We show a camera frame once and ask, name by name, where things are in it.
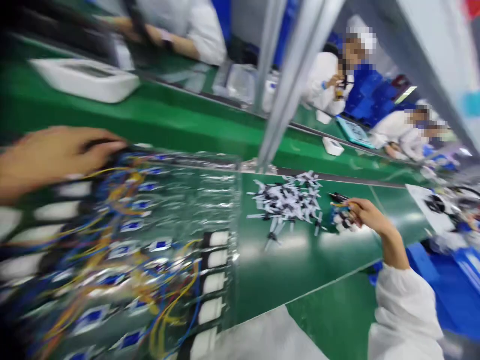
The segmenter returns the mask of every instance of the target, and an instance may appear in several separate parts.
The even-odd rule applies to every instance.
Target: white lab coat
[[[330,115],[341,114],[345,110],[345,103],[352,91],[355,78],[352,74],[347,75],[347,84],[343,92],[344,99],[334,101],[335,87],[331,86],[324,89],[322,84],[330,81],[330,79],[338,73],[339,59],[330,52],[321,52],[316,56],[315,62],[308,75],[303,98],[307,103],[312,104],[315,108],[322,110]]]
[[[424,145],[429,139],[422,136],[422,131],[409,124],[410,113],[394,111],[382,119],[371,131],[370,138],[377,148],[393,142],[400,145],[409,158],[420,161],[424,158]]]
[[[423,278],[411,269],[398,270],[384,264],[376,297],[379,308],[375,312],[377,323],[370,328],[368,360],[444,358],[437,343],[443,333],[435,294]],[[322,314],[316,315],[317,321],[322,321]],[[217,359],[328,360],[285,306],[222,332],[215,351],[202,360]]]
[[[97,4],[116,16],[128,16],[118,0],[97,0]],[[138,7],[148,24],[191,39],[203,63],[219,66],[224,62],[227,47],[210,0],[138,0]]]
[[[370,327],[369,360],[439,360],[443,332],[437,319],[435,293],[412,269],[386,264],[376,285],[377,323]]]

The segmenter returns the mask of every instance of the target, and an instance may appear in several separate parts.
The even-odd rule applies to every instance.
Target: hand
[[[122,33],[125,37],[135,43],[141,43],[142,38],[137,34],[134,28],[134,24],[129,17],[113,17],[110,18],[110,23],[115,27],[117,31]],[[146,25],[146,30],[153,42],[158,46],[163,44],[162,33],[155,26]]]
[[[365,224],[380,236],[397,232],[389,218],[383,215],[370,200],[352,198],[347,203],[358,227],[361,228]]]
[[[86,144],[100,139],[115,142],[82,153]],[[69,175],[89,174],[126,146],[124,139],[104,129],[54,126],[30,133],[0,155],[0,201],[14,201],[40,187],[65,181]]]
[[[326,83],[326,88],[328,89],[332,86],[336,87],[339,83],[343,82],[344,79],[345,79],[345,76],[343,75],[339,75],[339,74],[333,75],[330,81]]]

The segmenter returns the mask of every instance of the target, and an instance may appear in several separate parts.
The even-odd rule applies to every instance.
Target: workbench
[[[53,125],[90,126],[109,129],[134,143],[185,152],[234,154],[245,161],[258,154],[265,129],[261,117],[145,80],[132,96],[115,105],[66,95],[50,88],[25,61],[58,56],[52,49],[22,41],[3,64],[2,141]],[[425,239],[425,229],[431,230],[408,191],[398,187],[428,184],[414,166],[348,146],[335,157],[326,153],[319,136],[293,128],[286,132],[274,164],[329,175],[329,181],[322,180],[324,194],[370,199],[392,217],[406,245]],[[321,232],[315,237],[314,226],[305,222],[298,222],[293,233],[284,229],[279,237],[283,245],[265,253],[270,224],[246,219],[258,213],[255,202],[245,195],[258,190],[253,179],[275,183],[281,177],[242,175],[236,324],[326,287],[382,257],[380,239],[368,228],[342,236]],[[372,185],[372,181],[386,183]],[[319,203],[327,216],[330,199],[324,196]]]
[[[282,183],[280,176],[243,174],[242,214],[239,226],[239,292],[236,323],[240,324],[324,288],[379,261],[380,237],[364,226],[359,232],[326,232],[315,235],[315,226],[297,221],[294,232],[286,226],[278,237],[280,246],[265,251],[270,221],[247,219],[258,214],[257,204],[247,192],[258,192],[254,179],[264,184]],[[422,211],[405,188],[322,181],[318,203],[323,221],[330,220],[331,198],[338,192],[347,197],[370,200],[397,226],[405,246],[433,233]]]

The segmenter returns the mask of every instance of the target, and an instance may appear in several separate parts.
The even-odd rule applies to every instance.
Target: white container
[[[338,141],[335,141],[329,137],[323,138],[323,145],[325,146],[326,152],[333,156],[340,156],[345,150]]]
[[[317,110],[316,111],[316,120],[319,123],[322,123],[324,125],[328,125],[332,121],[332,117],[330,115],[328,115],[327,113],[324,113],[323,111]]]
[[[265,91],[263,92],[263,101],[261,108],[267,114],[272,112],[274,107],[275,92],[277,91],[277,81],[267,80],[265,82]]]
[[[101,103],[119,103],[140,85],[138,76],[97,61],[38,59],[30,62],[52,88]]]

